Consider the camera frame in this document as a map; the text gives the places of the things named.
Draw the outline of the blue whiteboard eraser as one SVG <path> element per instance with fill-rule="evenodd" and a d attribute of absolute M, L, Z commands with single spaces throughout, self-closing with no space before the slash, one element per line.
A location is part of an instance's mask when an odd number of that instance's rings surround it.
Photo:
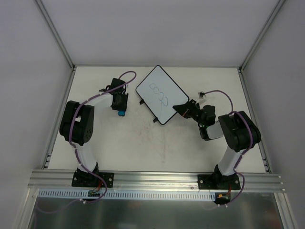
<path fill-rule="evenodd" d="M 124 111 L 124 110 L 118 111 L 118 116 L 124 117 L 125 115 L 126 115 L 126 111 Z"/>

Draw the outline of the small black-framed whiteboard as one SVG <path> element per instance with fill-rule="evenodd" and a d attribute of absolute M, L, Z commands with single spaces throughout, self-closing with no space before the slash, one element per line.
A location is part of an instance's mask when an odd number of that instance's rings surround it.
<path fill-rule="evenodd" d="M 187 103 L 190 98 L 172 77 L 159 65 L 135 89 L 155 117 L 165 125 L 177 113 L 173 106 Z"/>

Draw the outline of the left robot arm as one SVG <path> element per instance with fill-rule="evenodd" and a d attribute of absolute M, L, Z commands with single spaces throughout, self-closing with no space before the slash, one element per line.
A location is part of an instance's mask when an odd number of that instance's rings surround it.
<path fill-rule="evenodd" d="M 93 135 L 95 114 L 111 108 L 124 116 L 129 96 L 126 85 L 125 81 L 113 78 L 110 85 L 87 101 L 79 103 L 70 100 L 66 103 L 59 133 L 74 149 L 79 163 L 77 171 L 84 173 L 83 181 L 88 186 L 95 186 L 100 180 L 98 163 L 88 144 Z"/>

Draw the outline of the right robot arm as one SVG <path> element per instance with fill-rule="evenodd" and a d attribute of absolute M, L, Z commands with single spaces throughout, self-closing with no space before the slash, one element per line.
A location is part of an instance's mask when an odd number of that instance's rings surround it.
<path fill-rule="evenodd" d="M 215 107 L 199 105 L 191 100 L 175 105 L 173 109 L 183 118 L 191 118 L 198 123 L 200 136 L 205 141 L 224 137 L 227 148 L 222 160 L 210 175 L 198 175 L 201 190 L 240 190 L 241 185 L 236 169 L 245 153 L 261 141 L 261 134 L 244 111 L 233 111 L 216 118 Z"/>

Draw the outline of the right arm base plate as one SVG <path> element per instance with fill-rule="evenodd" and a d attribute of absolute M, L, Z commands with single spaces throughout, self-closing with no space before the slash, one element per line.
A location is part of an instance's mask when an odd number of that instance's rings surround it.
<path fill-rule="evenodd" d="M 237 174 L 223 176 L 215 173 L 199 174 L 197 176 L 198 188 L 202 190 L 240 190 L 241 185 Z"/>

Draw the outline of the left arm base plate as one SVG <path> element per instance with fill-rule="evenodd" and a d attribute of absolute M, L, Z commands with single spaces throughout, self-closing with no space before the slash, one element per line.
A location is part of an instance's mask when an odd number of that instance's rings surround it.
<path fill-rule="evenodd" d="M 99 172 L 98 176 L 105 181 L 107 188 L 113 187 L 114 173 Z M 97 187 L 99 184 L 101 184 L 101 187 L 105 187 L 99 178 L 80 170 L 74 172 L 71 182 L 72 187 Z"/>

